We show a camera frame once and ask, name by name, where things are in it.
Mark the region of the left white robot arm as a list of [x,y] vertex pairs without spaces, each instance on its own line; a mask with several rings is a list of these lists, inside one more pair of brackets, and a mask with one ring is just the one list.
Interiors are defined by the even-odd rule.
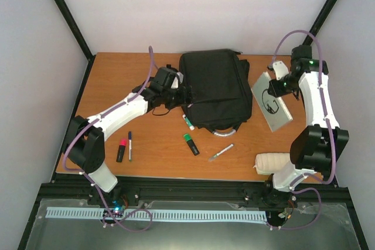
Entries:
[[155,76],[109,109],[88,118],[78,115],[70,121],[63,143],[63,160],[77,165],[75,170],[102,190],[101,197],[108,204],[117,204],[122,190],[116,186],[118,180],[105,163],[106,140],[133,119],[160,105],[171,110],[190,104],[192,90],[184,85],[183,79],[177,69],[160,67]]

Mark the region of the black student backpack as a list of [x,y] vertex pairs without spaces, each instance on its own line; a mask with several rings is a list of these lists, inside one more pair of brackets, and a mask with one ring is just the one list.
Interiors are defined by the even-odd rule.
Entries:
[[234,135],[250,119],[253,94],[248,82],[250,63],[240,52],[217,49],[181,55],[179,72],[192,97],[182,110],[190,123],[213,135]]

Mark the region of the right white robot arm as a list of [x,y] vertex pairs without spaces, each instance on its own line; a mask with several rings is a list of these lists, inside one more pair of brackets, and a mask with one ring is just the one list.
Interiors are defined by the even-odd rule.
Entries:
[[330,184],[335,176],[336,161],[349,141],[341,129],[330,103],[326,61],[312,57],[312,48],[299,45],[292,49],[291,66],[272,64],[276,78],[267,92],[279,98],[293,94],[302,98],[306,127],[293,141],[288,163],[265,182],[263,202],[276,207],[289,200],[296,186],[307,177],[321,174],[321,182]]

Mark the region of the beige pencil case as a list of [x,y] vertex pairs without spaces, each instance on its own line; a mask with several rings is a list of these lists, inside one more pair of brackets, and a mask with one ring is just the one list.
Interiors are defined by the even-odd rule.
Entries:
[[280,171],[290,161],[289,153],[259,153],[255,157],[257,174],[271,175]]

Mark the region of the grey notebook with circle logo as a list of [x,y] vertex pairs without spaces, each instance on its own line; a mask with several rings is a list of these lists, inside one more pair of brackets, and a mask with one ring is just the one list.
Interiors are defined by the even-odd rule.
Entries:
[[270,130],[275,132],[290,123],[293,117],[281,97],[275,98],[269,95],[268,89],[270,81],[270,75],[267,72],[263,72],[254,83],[251,90]]

